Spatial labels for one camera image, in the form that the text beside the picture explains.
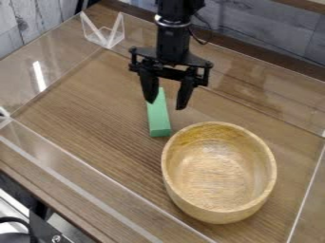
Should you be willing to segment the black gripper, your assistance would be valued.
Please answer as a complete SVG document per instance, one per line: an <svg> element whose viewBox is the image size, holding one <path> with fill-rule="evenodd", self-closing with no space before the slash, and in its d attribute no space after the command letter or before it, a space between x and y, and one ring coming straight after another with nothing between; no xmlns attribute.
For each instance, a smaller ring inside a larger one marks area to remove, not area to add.
<svg viewBox="0 0 325 243"><path fill-rule="evenodd" d="M195 88L209 84L213 63L191 52L191 25L158 25L154 47L132 47L130 70L140 76L145 100L153 103L160 94L160 78L181 82L177 109L184 110Z"/></svg>

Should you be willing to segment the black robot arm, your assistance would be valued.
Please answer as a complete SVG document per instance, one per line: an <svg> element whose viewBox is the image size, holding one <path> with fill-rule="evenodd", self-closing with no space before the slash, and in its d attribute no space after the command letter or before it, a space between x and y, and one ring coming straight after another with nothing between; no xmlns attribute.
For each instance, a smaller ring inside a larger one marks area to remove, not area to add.
<svg viewBox="0 0 325 243"><path fill-rule="evenodd" d="M157 0L158 39L154 47L132 47L130 70L140 76L145 100L160 94L160 78L178 81L177 110L188 107L193 90L209 85L213 63L189 49L193 35L192 16L205 7L205 0Z"/></svg>

